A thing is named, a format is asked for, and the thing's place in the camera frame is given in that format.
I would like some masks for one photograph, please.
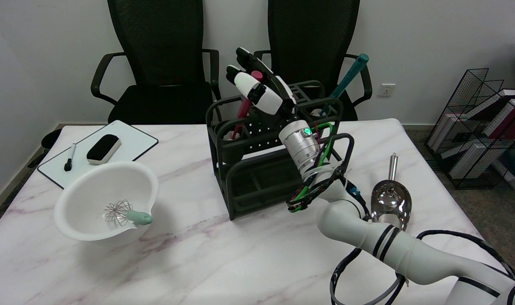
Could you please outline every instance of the white wall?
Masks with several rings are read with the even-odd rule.
[[[0,31],[0,192],[25,166],[56,122]]]
[[[221,91],[235,49],[269,48],[266,0],[204,0],[204,47],[220,52]],[[91,96],[101,56],[121,49],[106,0],[0,0],[0,29],[23,68],[64,122],[105,121],[110,104]],[[515,0],[362,0],[349,52],[365,52],[374,88],[396,83],[393,97],[358,106],[360,119],[395,117],[432,124],[465,69],[489,67],[515,86]],[[345,64],[347,71],[351,63]],[[133,84],[124,58],[111,63],[102,91],[120,97]],[[350,86],[356,97],[358,80]]]

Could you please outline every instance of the wall outlet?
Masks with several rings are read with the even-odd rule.
[[[395,92],[394,83],[382,83],[380,90],[378,91],[379,97],[390,97]]]

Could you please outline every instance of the mesh backrest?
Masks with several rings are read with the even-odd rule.
[[[269,0],[272,69],[287,83],[318,80],[335,89],[360,0]]]
[[[108,0],[138,85],[205,81],[202,0]]]

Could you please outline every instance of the pink utensil handle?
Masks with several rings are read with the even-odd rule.
[[[263,81],[263,74],[259,71],[252,71],[250,73],[252,77],[257,79],[260,83]],[[246,114],[248,114],[248,110],[250,110],[250,107],[252,106],[252,102],[250,102],[247,98],[242,99],[241,106],[238,108],[237,118],[242,119],[246,117]],[[233,134],[231,135],[231,139],[234,140],[237,136],[237,133],[242,129],[243,124],[238,124],[235,127],[235,130],[233,131]]]

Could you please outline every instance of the mixing bowl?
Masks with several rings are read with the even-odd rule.
[[[149,225],[106,222],[109,203],[127,200],[134,211],[152,214],[158,196],[158,178],[137,162],[112,162],[97,166],[67,187],[54,206],[54,222],[67,237],[124,245],[136,241]]]

